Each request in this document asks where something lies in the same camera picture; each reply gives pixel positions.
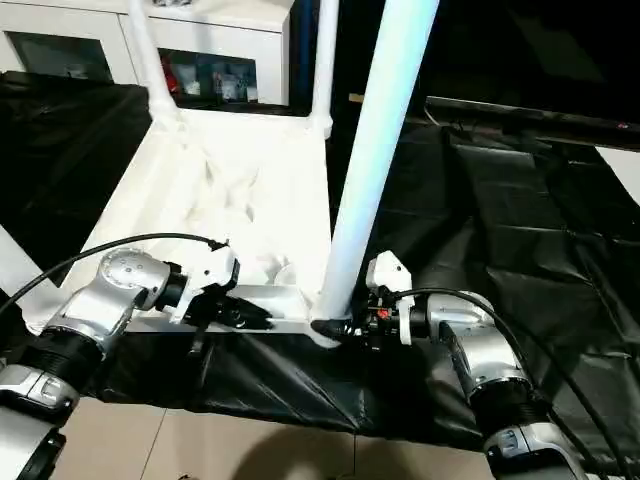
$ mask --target black ribbed section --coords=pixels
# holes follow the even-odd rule
[[[485,438],[514,425],[548,421],[546,405],[527,382],[506,381],[484,386],[470,399],[476,423]]]
[[[19,363],[54,375],[82,392],[101,361],[102,352],[93,340],[49,329],[27,346]]]
[[[160,312],[167,305],[170,307],[178,306],[182,292],[184,292],[184,287],[187,284],[187,277],[181,275],[180,271],[174,268],[174,264],[170,264],[169,266],[172,268],[171,273],[169,273],[169,278],[167,279],[167,284],[155,304],[156,310]]]

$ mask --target glass cabinet door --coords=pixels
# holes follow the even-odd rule
[[[172,93],[223,102],[258,101],[255,60],[165,48],[159,53]]]
[[[99,40],[25,32],[6,35],[27,72],[113,82]]]
[[[0,71],[138,83],[115,13],[0,2]]]

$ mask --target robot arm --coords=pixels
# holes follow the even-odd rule
[[[207,289],[219,297],[235,286],[239,264],[231,249],[210,255],[203,261],[208,270],[190,277],[136,249],[105,255],[93,281],[60,308],[17,364],[0,371],[0,480],[49,478],[65,444],[58,429],[134,310],[170,306],[175,314],[180,306],[182,318]]]
[[[354,333],[368,336],[374,349],[380,348],[382,336],[397,336],[403,344],[410,344],[412,336],[429,337],[448,347],[496,478],[587,479],[490,315],[446,294],[430,295],[426,312],[405,298],[396,301],[390,294],[411,289],[411,274],[391,252],[369,264],[367,286],[369,307]],[[463,293],[492,308],[481,296]]]

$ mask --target black cable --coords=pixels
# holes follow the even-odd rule
[[[493,321],[494,321],[494,323],[496,325],[500,325],[502,327],[502,330],[503,330],[502,333],[505,334],[505,336],[507,337],[507,341],[511,345],[517,347],[514,350],[521,350],[521,349],[518,346],[518,342],[517,342],[517,340],[515,338],[515,335],[513,334],[513,331],[512,331],[511,327],[515,327],[517,330],[520,330],[523,334],[525,334],[527,337],[529,337],[529,339],[531,339],[533,341],[533,343],[535,343],[535,345],[540,350],[542,350],[542,352],[544,352],[544,354],[547,356],[547,358],[549,359],[549,361],[551,362],[553,367],[560,374],[562,379],[566,382],[566,384],[569,386],[569,388],[571,389],[573,394],[576,396],[576,398],[578,399],[578,401],[580,402],[582,407],[585,409],[585,411],[587,412],[587,414],[589,415],[589,417],[593,421],[593,423],[596,426],[596,428],[600,431],[600,434],[602,435],[602,437],[604,438],[605,442],[609,446],[609,449],[611,450],[611,453],[613,454],[613,456],[614,456],[614,458],[616,460],[616,463],[618,464],[618,468],[620,469],[620,472],[624,475],[625,480],[634,480],[633,474],[631,473],[631,469],[630,469],[629,465],[627,464],[627,462],[625,461],[624,456],[622,454],[622,451],[620,450],[620,447],[616,443],[616,441],[615,441],[615,439],[613,437],[613,434],[611,433],[611,431],[609,430],[609,428],[605,424],[605,422],[602,419],[602,417],[600,416],[600,414],[593,407],[593,405],[591,404],[589,399],[586,397],[584,392],[581,390],[581,388],[578,386],[578,384],[575,382],[575,380],[564,369],[564,367],[562,366],[560,361],[556,358],[556,356],[553,353],[553,351],[528,326],[526,326],[523,323],[517,322],[517,321],[515,321],[513,319],[510,319],[510,321],[507,322],[507,321],[504,320],[503,317],[501,317],[500,315],[495,313],[491,308],[489,308],[487,305],[485,305],[482,301],[478,300],[473,295],[469,295],[469,294],[460,292],[458,290],[453,290],[453,289],[449,289],[449,288],[435,288],[435,287],[434,288],[429,288],[429,287],[426,287],[426,288],[414,288],[414,289],[411,289],[411,290],[405,290],[403,292],[394,293],[393,297],[395,299],[399,299],[399,298],[408,297],[408,296],[411,296],[411,295],[423,295],[423,294],[427,294],[427,295],[431,295],[431,294],[451,295],[453,297],[457,297],[457,298],[460,298],[462,300],[466,300],[469,303],[472,303],[473,305],[475,305],[476,307],[481,309],[483,312],[485,312],[487,315],[489,315],[493,319]],[[516,352],[516,355],[519,357],[518,360],[520,361],[523,369],[525,369],[525,373],[530,378],[533,378],[531,376],[531,373],[529,371],[527,371],[527,370],[529,370],[529,368],[525,367],[526,361],[524,359],[523,352],[522,351]]]
[[[609,475],[604,471],[604,468],[600,465],[600,463],[595,459],[595,457],[591,454],[587,446],[584,444],[582,440],[578,438],[578,436],[569,428],[569,425],[558,415],[558,413],[553,409],[549,409],[549,417],[555,423],[560,431],[564,434],[565,437],[573,444],[573,446],[578,450],[578,453],[582,455],[585,459],[585,462],[588,466],[591,467],[593,473],[600,480],[609,480]]]
[[[90,248],[89,250],[85,250],[84,252],[80,252],[77,255],[74,255],[73,257],[70,257],[58,263],[57,265],[38,275],[36,278],[31,280],[24,287],[14,293],[11,298],[9,298],[9,300],[7,300],[0,307],[0,316],[2,316],[2,314],[5,313],[7,309],[11,307],[11,305],[16,303],[27,293],[29,293],[29,291],[40,285],[40,283],[51,277],[51,275],[53,275],[54,273],[62,270],[64,267],[71,265],[78,260],[82,260],[83,258],[95,255],[96,253],[109,250],[110,248],[119,247],[120,245],[126,245],[127,243],[139,242],[142,240],[152,240],[154,238],[180,238],[183,240],[193,240],[195,242],[206,243],[207,245],[209,245],[211,250],[217,250],[225,246],[225,244],[216,242],[215,240],[211,240],[210,238],[202,237],[200,235],[191,235],[189,233],[145,233],[142,235],[133,235],[131,237],[121,238],[120,240],[114,240],[113,242],[104,243],[102,245],[98,245],[97,247]]]

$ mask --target white frame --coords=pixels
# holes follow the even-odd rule
[[[131,19],[120,15],[120,24],[140,84],[146,85],[144,67],[136,48]],[[280,33],[221,25],[150,18],[149,26],[157,48],[182,50],[256,62],[258,101],[287,105],[289,100],[288,42],[286,30]]]
[[[332,89],[331,72],[333,71],[334,64],[338,7],[339,0],[322,0],[320,23],[318,29],[318,46],[316,54],[316,79],[314,82],[313,106],[311,114],[307,118],[269,117],[271,121],[291,122],[292,126],[295,125],[297,128],[303,128],[307,132],[315,131],[319,135],[328,138],[331,130],[329,99],[331,98]],[[129,11],[132,15],[132,18],[136,20],[136,28],[134,30],[135,45],[137,46],[137,49],[145,53],[145,55],[141,57],[141,60],[143,60],[142,68],[145,72],[145,77],[149,79],[149,110],[151,116],[154,119],[152,127],[153,125],[158,125],[158,128],[162,131],[164,131],[166,128],[178,128],[179,125],[177,124],[181,123],[180,113],[166,88],[166,82],[160,64],[160,58],[157,54],[157,45],[152,39],[150,28],[148,25],[149,21],[143,11],[142,0],[129,0]],[[287,47],[287,45],[284,45],[283,43],[281,43],[280,48],[282,48],[282,51],[286,51],[285,47]],[[207,112],[187,111],[187,113],[189,115],[200,115]],[[322,179],[319,180],[321,181],[321,183],[326,184],[326,178],[324,179],[324,181],[322,181]],[[85,244],[85,248],[89,243],[91,243],[91,238],[87,241],[87,244]],[[13,239],[11,239],[9,235],[5,235],[4,237],[0,236],[0,251],[4,251],[3,249],[5,248],[11,250],[11,261],[0,262],[0,266],[4,267],[0,268],[0,288],[2,288],[6,294],[13,295],[16,293],[20,285],[23,284],[23,277],[25,275],[27,277],[31,277],[32,275],[39,273],[40,269],[37,268],[37,266],[33,263],[27,253],[24,252],[13,241]],[[62,291],[62,289],[56,289],[55,286],[53,286],[52,289],[53,295],[59,295]],[[33,310],[39,316],[44,315],[46,312],[42,311],[42,304],[45,300],[45,295],[39,289],[34,289],[33,291],[25,295],[20,304],[25,320],[28,320],[28,318],[25,316],[25,313],[27,313],[28,310]],[[304,322],[300,319],[295,318],[290,320],[291,321],[288,321],[286,318],[279,319],[281,327],[285,331],[306,333],[320,344],[323,344],[325,346],[335,345],[335,342],[321,335],[314,335],[313,330],[310,328],[308,319],[303,319]]]
[[[114,13],[0,2],[0,66],[24,71],[5,32],[99,40],[115,83],[137,84],[124,35]]]

